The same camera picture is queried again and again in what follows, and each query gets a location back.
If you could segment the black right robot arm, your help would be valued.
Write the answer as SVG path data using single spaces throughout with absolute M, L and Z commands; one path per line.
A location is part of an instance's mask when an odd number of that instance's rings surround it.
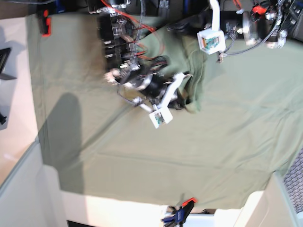
M 129 0 L 89 0 L 88 10 L 98 14 L 97 31 L 103 43 L 106 61 L 105 79 L 117 86 L 117 94 L 133 107 L 148 101 L 158 105 L 173 83 L 162 70 L 169 65 L 164 44 L 157 29 L 146 24 L 144 17 L 148 3 L 139 2 L 139 17 L 126 12 Z M 159 53 L 148 56 L 147 47 L 141 42 L 143 33 L 154 35 L 159 42 Z

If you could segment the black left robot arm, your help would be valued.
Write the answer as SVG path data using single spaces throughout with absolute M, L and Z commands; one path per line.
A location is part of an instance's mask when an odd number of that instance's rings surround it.
M 287 39 L 303 40 L 303 2 L 301 0 L 254 0 L 249 11 L 234 1 L 236 11 L 226 11 L 219 1 L 195 15 L 168 25 L 167 30 L 181 35 L 196 36 L 200 49 L 208 54 L 230 52 L 225 41 L 243 39 L 248 50 L 266 44 L 281 48 Z

